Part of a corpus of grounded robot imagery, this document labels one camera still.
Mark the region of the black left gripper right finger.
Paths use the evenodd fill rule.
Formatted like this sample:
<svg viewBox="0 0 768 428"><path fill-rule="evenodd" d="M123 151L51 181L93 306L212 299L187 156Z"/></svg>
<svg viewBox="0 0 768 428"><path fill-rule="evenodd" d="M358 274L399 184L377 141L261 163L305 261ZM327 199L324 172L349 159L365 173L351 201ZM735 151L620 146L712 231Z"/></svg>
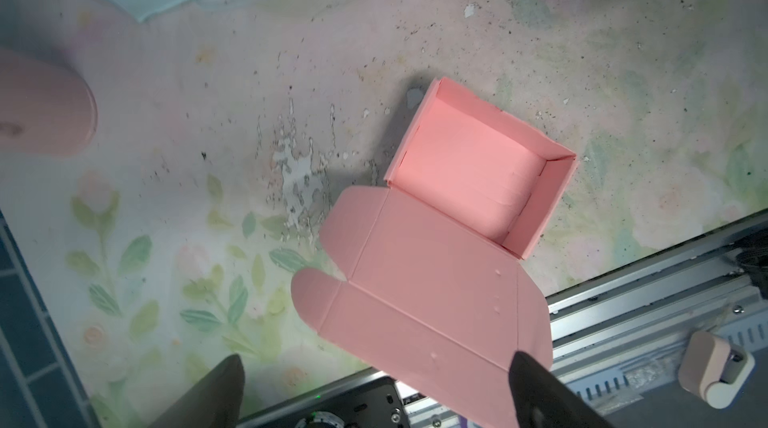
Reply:
<svg viewBox="0 0 768 428"><path fill-rule="evenodd" d="M512 359L508 382L520 427L612 427L536 359L523 351L517 351Z"/></svg>

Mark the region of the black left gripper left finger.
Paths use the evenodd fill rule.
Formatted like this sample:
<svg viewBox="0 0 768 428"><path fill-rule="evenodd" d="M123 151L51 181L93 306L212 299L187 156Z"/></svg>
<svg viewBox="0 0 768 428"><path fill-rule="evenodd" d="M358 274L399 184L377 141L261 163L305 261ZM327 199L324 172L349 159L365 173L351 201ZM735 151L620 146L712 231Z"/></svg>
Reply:
<svg viewBox="0 0 768 428"><path fill-rule="evenodd" d="M244 386L242 359L237 354L230 355L164 411L150 427L236 427Z"/></svg>

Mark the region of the pink paper box sheet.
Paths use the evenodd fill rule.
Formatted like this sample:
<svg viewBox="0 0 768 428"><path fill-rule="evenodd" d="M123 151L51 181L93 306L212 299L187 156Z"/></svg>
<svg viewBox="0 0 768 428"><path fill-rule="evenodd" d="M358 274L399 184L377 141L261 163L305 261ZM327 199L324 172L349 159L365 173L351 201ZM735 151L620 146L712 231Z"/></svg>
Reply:
<svg viewBox="0 0 768 428"><path fill-rule="evenodd" d="M578 165L462 85L434 81L382 187L345 189L320 243L339 277L291 297L323 339L483 427L513 427L517 352L550 367L544 295L522 267Z"/></svg>

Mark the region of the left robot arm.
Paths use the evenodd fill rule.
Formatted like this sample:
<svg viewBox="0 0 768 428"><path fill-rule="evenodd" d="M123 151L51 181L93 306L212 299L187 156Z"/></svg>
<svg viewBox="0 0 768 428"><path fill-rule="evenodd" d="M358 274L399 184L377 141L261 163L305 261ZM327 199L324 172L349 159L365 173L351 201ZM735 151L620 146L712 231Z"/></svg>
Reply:
<svg viewBox="0 0 768 428"><path fill-rule="evenodd" d="M608 427L589 407L530 355L519 351L509 369L519 427ZM152 427L409 427L395 381L382 377L308 407L257 422L240 420L245 370L237 354L224 358L166 409Z"/></svg>

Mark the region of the white pink clip tool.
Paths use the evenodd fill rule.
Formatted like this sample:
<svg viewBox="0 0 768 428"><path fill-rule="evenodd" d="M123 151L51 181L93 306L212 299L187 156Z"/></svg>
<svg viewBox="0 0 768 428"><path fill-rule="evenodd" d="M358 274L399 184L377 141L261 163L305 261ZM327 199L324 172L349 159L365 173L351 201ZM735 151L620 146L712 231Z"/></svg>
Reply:
<svg viewBox="0 0 768 428"><path fill-rule="evenodd" d="M743 347L707 331L692 334L678 371L680 386L711 408L728 408L755 368Z"/></svg>

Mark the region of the pink metal pencil bucket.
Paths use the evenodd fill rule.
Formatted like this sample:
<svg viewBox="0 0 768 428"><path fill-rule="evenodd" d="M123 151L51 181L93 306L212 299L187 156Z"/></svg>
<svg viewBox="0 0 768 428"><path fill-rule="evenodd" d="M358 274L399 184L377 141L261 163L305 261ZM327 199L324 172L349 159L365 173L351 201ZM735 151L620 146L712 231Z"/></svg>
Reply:
<svg viewBox="0 0 768 428"><path fill-rule="evenodd" d="M73 72L1 50L1 150L46 156L82 152L96 133L98 111Z"/></svg>

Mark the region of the aluminium front rail frame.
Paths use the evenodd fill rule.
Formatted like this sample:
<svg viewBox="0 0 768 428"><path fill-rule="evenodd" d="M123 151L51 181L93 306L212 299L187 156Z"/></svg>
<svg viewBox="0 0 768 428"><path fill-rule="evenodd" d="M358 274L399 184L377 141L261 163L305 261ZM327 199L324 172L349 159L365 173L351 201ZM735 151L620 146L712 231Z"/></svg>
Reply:
<svg viewBox="0 0 768 428"><path fill-rule="evenodd" d="M544 297L517 266L464 276L465 325L502 345L534 341L553 375L588 405L613 410L669 384L695 331L752 351L767 346L767 216L757 213L609 274Z"/></svg>

